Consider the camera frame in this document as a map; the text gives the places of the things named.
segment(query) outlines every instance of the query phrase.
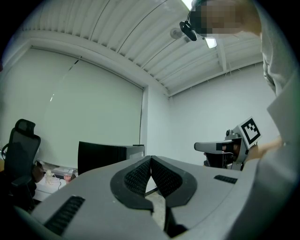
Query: chair headrest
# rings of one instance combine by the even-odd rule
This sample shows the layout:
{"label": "chair headrest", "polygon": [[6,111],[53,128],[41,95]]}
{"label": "chair headrest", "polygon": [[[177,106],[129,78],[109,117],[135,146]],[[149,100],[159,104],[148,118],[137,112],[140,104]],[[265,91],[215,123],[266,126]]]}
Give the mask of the chair headrest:
{"label": "chair headrest", "polygon": [[34,127],[36,124],[25,119],[20,119],[15,124],[15,130],[23,135],[34,137]]}

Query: ceiling beam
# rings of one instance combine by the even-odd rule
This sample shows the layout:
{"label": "ceiling beam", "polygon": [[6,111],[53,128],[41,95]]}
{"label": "ceiling beam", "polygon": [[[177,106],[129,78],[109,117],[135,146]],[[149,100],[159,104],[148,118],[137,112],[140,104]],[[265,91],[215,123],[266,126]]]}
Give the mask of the ceiling beam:
{"label": "ceiling beam", "polygon": [[79,57],[123,77],[142,88],[152,86],[169,96],[169,90],[139,66],[120,54],[87,39],[54,31],[31,30],[21,33],[33,47]]}
{"label": "ceiling beam", "polygon": [[217,55],[219,58],[219,64],[223,71],[227,70],[226,54],[224,50],[223,41],[221,39],[216,39],[217,41]]}
{"label": "ceiling beam", "polygon": [[212,71],[209,71],[209,72],[203,74],[202,76],[190,79],[190,80],[188,80],[186,82],[183,82],[182,84],[180,84],[180,85],[178,85],[174,88],[170,88],[169,89],[170,96],[174,96],[177,93],[180,93],[180,92],[182,92],[186,89],[189,89],[193,86],[196,86],[196,85],[198,85],[202,82],[205,82],[209,79],[212,79],[212,78],[218,77],[220,75],[226,74],[230,71],[234,71],[234,70],[237,70],[239,68],[243,68],[243,67],[246,67],[246,66],[249,66],[249,65],[252,65],[252,64],[262,62],[262,61],[263,61],[262,55],[261,54],[256,54],[253,57],[245,58],[243,60],[236,61],[234,64],[232,64],[232,68],[230,70],[227,69],[226,71],[222,71],[221,68],[213,69]]}
{"label": "ceiling beam", "polygon": [[9,72],[12,66],[28,51],[28,49],[30,49],[30,47],[31,44],[28,39],[15,39],[12,37],[10,46],[6,48],[2,55],[3,71],[0,74],[0,79]]}

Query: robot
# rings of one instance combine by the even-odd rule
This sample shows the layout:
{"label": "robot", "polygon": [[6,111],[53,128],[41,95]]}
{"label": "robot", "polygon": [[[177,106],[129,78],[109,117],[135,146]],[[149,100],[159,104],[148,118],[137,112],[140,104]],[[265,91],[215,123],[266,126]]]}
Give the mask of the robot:
{"label": "robot", "polygon": [[[257,144],[261,137],[256,122],[249,117],[233,130],[227,130],[224,141],[196,142],[194,149],[205,153],[205,166],[242,170],[249,149]],[[235,145],[239,148],[237,156],[233,151]]]}

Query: cable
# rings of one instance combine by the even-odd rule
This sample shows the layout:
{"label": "cable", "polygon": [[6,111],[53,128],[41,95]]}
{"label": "cable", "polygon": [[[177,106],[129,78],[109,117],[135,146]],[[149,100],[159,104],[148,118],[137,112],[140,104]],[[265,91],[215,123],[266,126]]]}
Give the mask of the cable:
{"label": "cable", "polygon": [[191,16],[191,12],[189,12],[187,15],[187,21],[189,20],[190,16]]}
{"label": "cable", "polygon": [[[156,8],[158,8],[160,5],[162,5],[163,3],[167,2],[168,0],[165,0],[164,2],[160,3]],[[127,36],[127,38],[125,39],[125,41],[122,43],[121,47],[118,49],[118,53],[121,50],[122,46],[124,45],[124,43],[126,42],[126,40],[129,38],[129,36],[131,35],[131,33],[137,28],[138,25],[140,25],[140,23],[150,14],[152,13],[155,9],[153,9],[151,12],[149,12],[136,26],[135,28],[133,28],[133,30],[130,32],[130,34]]]}
{"label": "cable", "polygon": [[[61,180],[61,179],[60,179]],[[59,190],[60,189],[60,186],[61,186],[61,181],[60,181],[60,185],[58,186],[58,189],[57,190]]]}

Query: ceiling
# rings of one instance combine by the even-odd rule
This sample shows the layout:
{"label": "ceiling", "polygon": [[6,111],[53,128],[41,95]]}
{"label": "ceiling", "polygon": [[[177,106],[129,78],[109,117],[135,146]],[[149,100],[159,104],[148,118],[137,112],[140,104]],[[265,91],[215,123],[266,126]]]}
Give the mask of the ceiling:
{"label": "ceiling", "polygon": [[260,39],[245,32],[217,39],[213,49],[200,36],[196,42],[171,38],[187,15],[181,0],[49,0],[21,29],[97,43],[143,69],[169,96],[263,60]]}

